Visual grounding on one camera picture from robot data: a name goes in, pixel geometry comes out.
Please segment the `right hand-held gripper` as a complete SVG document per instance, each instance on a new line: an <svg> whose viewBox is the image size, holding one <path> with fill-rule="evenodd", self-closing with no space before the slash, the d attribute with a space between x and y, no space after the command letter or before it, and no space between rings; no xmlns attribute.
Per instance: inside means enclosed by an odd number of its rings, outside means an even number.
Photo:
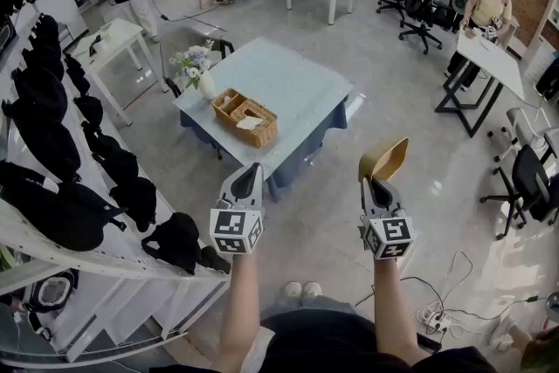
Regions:
<svg viewBox="0 0 559 373"><path fill-rule="evenodd" d="M401 207L401 196L389 182L370 176L361 180L362 209L374 211L396 209L370 218L362 216L361 239L375 260L398 259L406 256L414 243L413 221Z"/></svg>

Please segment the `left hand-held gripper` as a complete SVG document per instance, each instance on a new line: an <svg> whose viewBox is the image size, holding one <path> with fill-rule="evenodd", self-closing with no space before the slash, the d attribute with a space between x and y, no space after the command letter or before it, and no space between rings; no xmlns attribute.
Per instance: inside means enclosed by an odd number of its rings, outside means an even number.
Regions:
<svg viewBox="0 0 559 373"><path fill-rule="evenodd" d="M241 167L224 180L220 199L210 210L210 238L217 252L253 252L264 231L263 183L260 163Z"/></svg>

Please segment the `tan rectangular dish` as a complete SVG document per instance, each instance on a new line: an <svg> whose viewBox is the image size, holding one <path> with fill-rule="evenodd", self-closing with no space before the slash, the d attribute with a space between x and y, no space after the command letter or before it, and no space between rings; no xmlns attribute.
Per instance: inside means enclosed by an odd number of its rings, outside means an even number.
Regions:
<svg viewBox="0 0 559 373"><path fill-rule="evenodd" d="M358 182L365 177L389 181L403 166L409 138L392 138L379 142L365 152L358 166Z"/></svg>

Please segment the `person's left forearm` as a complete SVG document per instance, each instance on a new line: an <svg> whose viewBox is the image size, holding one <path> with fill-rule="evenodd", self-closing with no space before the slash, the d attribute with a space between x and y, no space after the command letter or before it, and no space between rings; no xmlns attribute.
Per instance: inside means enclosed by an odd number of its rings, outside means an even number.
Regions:
<svg viewBox="0 0 559 373"><path fill-rule="evenodd" d="M259 284L256 252L234 255L231 284L220 333L220 373L239 373L260 327Z"/></svg>

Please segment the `person's right forearm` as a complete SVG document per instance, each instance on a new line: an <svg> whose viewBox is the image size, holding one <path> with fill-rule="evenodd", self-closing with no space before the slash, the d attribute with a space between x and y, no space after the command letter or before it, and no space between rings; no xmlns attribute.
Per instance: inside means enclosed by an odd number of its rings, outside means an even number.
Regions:
<svg viewBox="0 0 559 373"><path fill-rule="evenodd" d="M394 259L376 260L374 275L377 350L413 366L430 354L418 345L417 331L401 288L397 262Z"/></svg>

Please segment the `white tissue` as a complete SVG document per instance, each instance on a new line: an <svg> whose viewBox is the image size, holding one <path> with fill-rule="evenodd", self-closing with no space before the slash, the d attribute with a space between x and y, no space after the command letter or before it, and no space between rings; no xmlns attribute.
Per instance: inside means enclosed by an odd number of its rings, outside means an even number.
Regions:
<svg viewBox="0 0 559 373"><path fill-rule="evenodd" d="M252 131L259 124L261 124L263 122L264 122L263 118L246 115L242 120L240 120L237 123L236 127L240 128L240 129L243 129L243 130Z"/></svg>

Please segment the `table with blue floral cloth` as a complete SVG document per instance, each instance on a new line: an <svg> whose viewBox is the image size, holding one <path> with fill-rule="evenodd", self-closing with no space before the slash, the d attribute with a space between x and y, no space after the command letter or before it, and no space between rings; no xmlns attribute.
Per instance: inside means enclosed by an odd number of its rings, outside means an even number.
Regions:
<svg viewBox="0 0 559 373"><path fill-rule="evenodd" d="M218 93L232 88L278 117L278 133L262 149L242 142L218 122L209 100L193 88L174 104L182 127L242 165L258 162L273 201L297 176L331 128L348 126L345 102L353 87L338 72L266 38L256 38L210 70Z"/></svg>

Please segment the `white vase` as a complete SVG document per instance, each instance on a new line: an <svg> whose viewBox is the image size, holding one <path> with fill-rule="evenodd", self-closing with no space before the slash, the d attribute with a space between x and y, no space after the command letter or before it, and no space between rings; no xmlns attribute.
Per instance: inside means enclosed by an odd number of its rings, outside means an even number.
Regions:
<svg viewBox="0 0 559 373"><path fill-rule="evenodd" d="M217 96L213 78L208 70L200 74L198 90L206 100L213 100Z"/></svg>

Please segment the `person's blue jeans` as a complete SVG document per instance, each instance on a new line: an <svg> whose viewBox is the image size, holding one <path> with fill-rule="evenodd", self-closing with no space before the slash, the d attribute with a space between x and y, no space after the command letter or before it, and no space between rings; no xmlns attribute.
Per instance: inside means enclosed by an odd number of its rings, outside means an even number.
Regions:
<svg viewBox="0 0 559 373"><path fill-rule="evenodd" d="M281 295L269 308L260 314L260 320L265 320L276 314L283 314L302 309L319 309L358 314L355 307L347 302L340 302L324 295L315 298L287 297Z"/></svg>

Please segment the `artificial flower bouquet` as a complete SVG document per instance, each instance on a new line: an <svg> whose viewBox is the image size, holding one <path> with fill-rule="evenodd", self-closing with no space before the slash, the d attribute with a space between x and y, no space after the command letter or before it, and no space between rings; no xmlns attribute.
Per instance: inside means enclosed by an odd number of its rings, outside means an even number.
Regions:
<svg viewBox="0 0 559 373"><path fill-rule="evenodd" d="M175 84L184 90L190 86L198 89L204 73L210 70L209 53L213 50L215 41L206 39L202 45L193 45L184 52L176 52L169 58L174 68L171 78Z"/></svg>

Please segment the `white power strip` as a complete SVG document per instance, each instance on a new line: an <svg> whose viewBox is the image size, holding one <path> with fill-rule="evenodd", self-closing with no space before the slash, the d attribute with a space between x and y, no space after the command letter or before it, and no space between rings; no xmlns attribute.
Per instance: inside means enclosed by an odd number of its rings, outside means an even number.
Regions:
<svg viewBox="0 0 559 373"><path fill-rule="evenodd" d="M425 308L419 313L419 320L426 326L426 334L445 333L450 329L452 320L442 311L432 311Z"/></svg>

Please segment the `grey upholstered chair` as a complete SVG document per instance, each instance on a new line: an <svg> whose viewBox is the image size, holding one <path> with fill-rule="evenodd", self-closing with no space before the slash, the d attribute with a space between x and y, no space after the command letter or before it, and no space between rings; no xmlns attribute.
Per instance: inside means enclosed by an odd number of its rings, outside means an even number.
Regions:
<svg viewBox="0 0 559 373"><path fill-rule="evenodd" d="M233 54L235 49L231 42L223 38L214 38L203 34L200 31L195 31L188 27L178 28L171 31L166 36L164 36L160 42L160 53L162 59L162 76L166 84L169 86L170 91L173 93L174 97L177 99L181 94L192 87L190 86L184 90L181 90L175 82L171 79L174 75L174 68L169 63L169 58L176 52L184 52L189 47L193 45L202 45L206 39L213 39L215 44L213 50L209 53L211 60L211 67L218 64L221 60L225 59L229 54Z"/></svg>

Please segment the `white grey office chair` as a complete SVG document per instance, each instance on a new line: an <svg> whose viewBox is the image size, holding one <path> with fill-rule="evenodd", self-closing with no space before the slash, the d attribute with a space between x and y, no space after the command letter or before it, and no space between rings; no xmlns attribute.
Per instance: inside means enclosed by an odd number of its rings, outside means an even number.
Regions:
<svg viewBox="0 0 559 373"><path fill-rule="evenodd" d="M487 137L500 137L505 148L493 157L496 163L502 162L509 154L515 155L526 145L543 158L552 153L553 136L559 136L559 126L552 126L545 111L538 107L535 118L530 119L522 107L507 110L507 125L491 130Z"/></svg>

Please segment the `white shelf rack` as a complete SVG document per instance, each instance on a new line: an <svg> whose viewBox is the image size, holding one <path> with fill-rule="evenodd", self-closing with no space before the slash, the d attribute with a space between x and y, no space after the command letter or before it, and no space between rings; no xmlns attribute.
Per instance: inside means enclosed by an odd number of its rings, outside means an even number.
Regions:
<svg viewBox="0 0 559 373"><path fill-rule="evenodd" d="M0 293L12 293L65 269L79 271L69 304L41 317L52 332L54 355L17 354L16 365L68 368L122 358L179 338L228 287L224 273L197 267L190 275L141 248L130 218L124 231L106 230L99 248L59 248L0 198L0 243L30 261L0 274Z"/></svg>

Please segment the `white table with black frame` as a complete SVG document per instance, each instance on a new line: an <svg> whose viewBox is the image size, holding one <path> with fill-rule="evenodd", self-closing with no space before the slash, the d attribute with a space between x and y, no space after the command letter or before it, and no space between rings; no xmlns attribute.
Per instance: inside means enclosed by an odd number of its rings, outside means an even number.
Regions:
<svg viewBox="0 0 559 373"><path fill-rule="evenodd" d="M466 61L462 61L443 84L445 96L435 108L435 112L438 114L456 114L466 133L472 138L480 129L504 87L519 100L525 100L524 89L516 59L500 46L476 32L460 31L456 52ZM475 103L461 103L456 97L456 92L469 76L472 65L479 67L489 77L489 81ZM477 121L471 125L464 112L466 110L477 110L494 82L496 82L496 86L493 94L481 111Z"/></svg>

